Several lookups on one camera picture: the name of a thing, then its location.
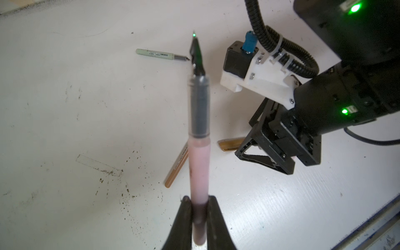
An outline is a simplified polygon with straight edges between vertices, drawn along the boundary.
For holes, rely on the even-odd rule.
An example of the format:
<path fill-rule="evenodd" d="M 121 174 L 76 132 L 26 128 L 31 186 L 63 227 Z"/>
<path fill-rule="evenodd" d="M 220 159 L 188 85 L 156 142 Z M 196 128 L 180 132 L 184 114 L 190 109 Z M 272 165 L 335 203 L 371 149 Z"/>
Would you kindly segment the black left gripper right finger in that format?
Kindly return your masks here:
<path fill-rule="evenodd" d="M 237 250 L 215 196 L 208 198 L 206 223 L 208 250 Z"/>

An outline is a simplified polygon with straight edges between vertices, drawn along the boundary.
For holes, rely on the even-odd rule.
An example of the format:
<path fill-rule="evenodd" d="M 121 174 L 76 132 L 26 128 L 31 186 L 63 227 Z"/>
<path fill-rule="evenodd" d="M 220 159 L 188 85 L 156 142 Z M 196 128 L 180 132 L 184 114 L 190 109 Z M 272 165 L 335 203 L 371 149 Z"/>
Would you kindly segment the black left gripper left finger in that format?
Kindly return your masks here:
<path fill-rule="evenodd" d="M 162 250 L 192 249 L 192 217 L 191 200 L 184 196 Z"/>

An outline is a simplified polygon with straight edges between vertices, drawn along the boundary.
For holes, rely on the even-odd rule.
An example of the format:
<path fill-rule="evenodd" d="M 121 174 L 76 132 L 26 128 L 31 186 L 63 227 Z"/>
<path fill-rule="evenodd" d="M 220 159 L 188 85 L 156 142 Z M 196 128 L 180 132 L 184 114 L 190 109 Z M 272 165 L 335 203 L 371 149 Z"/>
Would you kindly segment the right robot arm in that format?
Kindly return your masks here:
<path fill-rule="evenodd" d="M 262 102 L 235 153 L 240 160 L 291 175 L 295 157 L 320 164 L 323 134 L 400 110 L 399 1 L 295 1 L 296 14 L 341 60 L 322 73 L 306 50 L 264 24 L 257 1 L 245 6 L 262 47 L 307 82 L 289 107 Z"/>

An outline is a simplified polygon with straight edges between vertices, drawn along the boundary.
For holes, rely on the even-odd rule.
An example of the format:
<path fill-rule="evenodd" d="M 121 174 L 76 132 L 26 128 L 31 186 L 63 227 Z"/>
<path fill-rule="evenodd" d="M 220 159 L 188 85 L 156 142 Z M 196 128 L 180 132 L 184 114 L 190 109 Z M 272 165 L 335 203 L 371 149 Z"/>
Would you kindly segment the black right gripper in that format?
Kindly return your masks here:
<path fill-rule="evenodd" d="M 305 166 L 321 163 L 321 136 L 312 135 L 294 109 L 265 98 L 249 124 L 252 129 L 235 155 L 286 175 L 294 173 L 297 157 Z"/>

